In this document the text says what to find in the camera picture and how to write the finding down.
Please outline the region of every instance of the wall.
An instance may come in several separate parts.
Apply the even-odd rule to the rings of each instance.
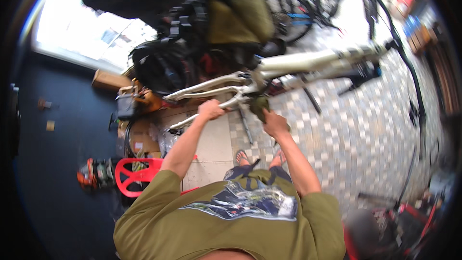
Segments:
[[[26,213],[54,259],[116,259],[112,241],[115,194],[85,194],[77,169],[115,156],[116,129],[107,130],[115,93],[92,88],[93,72],[32,54],[17,86],[21,140],[18,190]],[[52,108],[39,110],[38,99]],[[55,130],[46,131],[47,120]]]

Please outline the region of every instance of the red chair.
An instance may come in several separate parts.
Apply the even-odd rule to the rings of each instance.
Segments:
[[[124,158],[121,159],[116,167],[115,167],[115,182],[117,183],[117,187],[119,190],[124,194],[125,196],[129,198],[135,198],[141,195],[142,191],[129,191],[127,190],[127,187],[135,182],[151,182],[154,178],[154,176],[159,172],[160,167],[162,165],[162,161],[164,159],[157,159],[157,158]],[[132,172],[127,170],[124,165],[129,164],[129,163],[134,163],[134,162],[147,162],[149,164],[149,167],[146,169],[142,169],[140,171]],[[125,176],[128,176],[128,179],[126,179],[124,182],[120,180],[120,174],[124,174]],[[184,195],[188,192],[191,192],[199,187],[195,187],[186,191],[181,192],[180,195]]]

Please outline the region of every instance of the window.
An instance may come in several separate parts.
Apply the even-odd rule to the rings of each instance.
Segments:
[[[45,0],[33,43],[36,52],[93,69],[123,73],[137,45],[157,32],[140,19],[103,13],[82,0]]]

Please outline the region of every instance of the bicycle frame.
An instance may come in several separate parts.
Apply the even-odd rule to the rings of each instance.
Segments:
[[[303,75],[304,81],[300,80],[300,86],[319,79],[340,78],[345,72],[351,71],[354,64],[361,61],[378,62],[390,46],[387,44],[368,44],[363,46],[351,46],[342,50],[325,50],[321,52],[302,52],[286,54],[271,58],[262,58],[261,63],[254,71],[234,72],[232,74],[208,80],[204,83],[179,90],[171,95],[164,96],[167,101],[179,101],[185,98],[209,97],[228,92],[236,95],[230,100],[220,104],[221,108],[233,107],[243,104],[251,99],[252,95],[264,92],[268,83],[274,78],[285,75],[308,73]],[[242,86],[228,85],[214,90],[212,87],[224,83],[244,84]],[[170,126],[169,130],[179,129],[191,123],[196,115]]]

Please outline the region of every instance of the right hand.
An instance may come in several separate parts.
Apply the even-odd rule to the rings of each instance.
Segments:
[[[198,108],[199,118],[203,118],[205,122],[219,118],[225,114],[225,110],[220,107],[218,100],[210,100],[202,103]]]
[[[269,112],[263,108],[266,124],[263,124],[263,130],[275,139],[285,134],[290,134],[287,130],[287,120],[283,116],[276,114],[274,111]]]

